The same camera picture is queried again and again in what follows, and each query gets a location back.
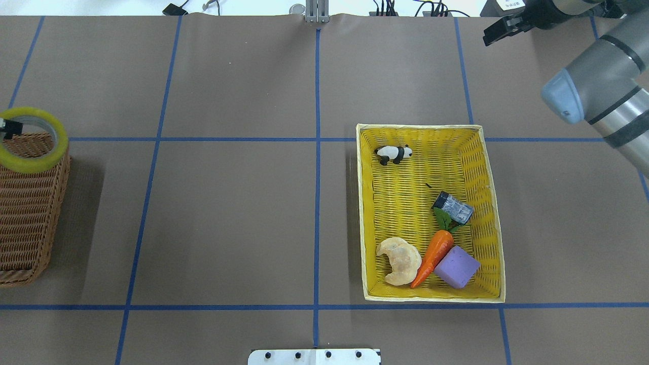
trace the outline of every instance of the woven texture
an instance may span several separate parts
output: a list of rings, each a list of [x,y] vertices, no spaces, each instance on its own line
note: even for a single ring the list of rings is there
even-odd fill
[[[504,301],[504,259],[491,170],[480,126],[359,126],[357,139],[361,199],[361,250],[366,298],[372,300]],[[408,144],[413,155],[400,164],[379,163],[384,145]],[[401,237],[426,252],[439,226],[431,207],[440,191],[472,205],[470,226],[453,236],[480,261],[478,273],[461,290],[431,274],[415,289],[384,281],[392,271],[376,246]]]
[[[47,133],[3,143],[23,157],[42,156],[54,146]],[[42,173],[25,175],[0,166],[0,287],[28,284],[47,267],[69,171],[67,152]]]

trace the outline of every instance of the gray table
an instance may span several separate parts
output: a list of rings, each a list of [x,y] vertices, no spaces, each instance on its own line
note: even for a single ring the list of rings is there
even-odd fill
[[[649,362],[647,182],[539,97],[589,19],[488,48],[492,19],[180,20],[0,18],[0,105],[73,156],[50,267],[0,291],[2,363]],[[364,301],[357,123],[484,126],[506,304]]]

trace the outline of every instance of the white bracket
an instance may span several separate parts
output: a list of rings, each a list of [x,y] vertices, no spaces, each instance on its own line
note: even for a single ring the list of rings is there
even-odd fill
[[[381,365],[379,349],[255,350],[248,365]]]
[[[307,23],[329,23],[329,0],[306,0]]]

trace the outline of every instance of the yellow basket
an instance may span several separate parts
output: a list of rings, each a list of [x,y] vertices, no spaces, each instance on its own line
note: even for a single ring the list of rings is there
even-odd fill
[[[412,157],[382,166],[374,150],[406,145]],[[505,302],[505,262],[491,167],[479,125],[356,126],[363,293],[374,301]],[[455,244],[480,261],[463,289],[431,274],[415,289],[384,281],[392,271],[376,246],[401,237],[421,254],[439,226],[431,207],[446,191],[475,208],[470,225],[454,233]]]

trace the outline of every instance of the white background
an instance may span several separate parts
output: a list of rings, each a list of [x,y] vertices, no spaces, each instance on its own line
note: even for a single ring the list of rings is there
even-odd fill
[[[169,3],[181,5],[184,0],[0,0],[0,15],[162,15]],[[184,9],[188,12],[203,12],[207,0],[189,0]],[[304,0],[219,0],[221,15],[283,15],[288,14],[291,5],[304,4]],[[486,0],[445,0],[452,10],[461,10],[470,16],[480,16]],[[414,16],[420,3],[412,0],[397,0],[395,8],[399,16]],[[329,0],[329,14],[354,14],[366,16],[375,11],[372,0]],[[422,10],[429,11],[430,5]],[[205,11],[216,15],[216,3]]]

